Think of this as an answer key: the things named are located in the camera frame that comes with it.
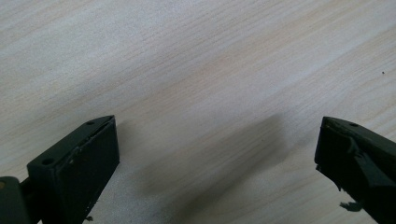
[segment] wooden table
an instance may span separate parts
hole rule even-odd
[[[396,141],[395,69],[392,0],[1,0],[0,175],[113,114],[93,223],[374,223],[313,159],[323,116]]]

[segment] light wood tabletop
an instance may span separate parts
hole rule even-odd
[[[375,223],[314,154],[323,116],[396,141],[396,2],[0,0],[0,175],[105,115],[87,223]]]

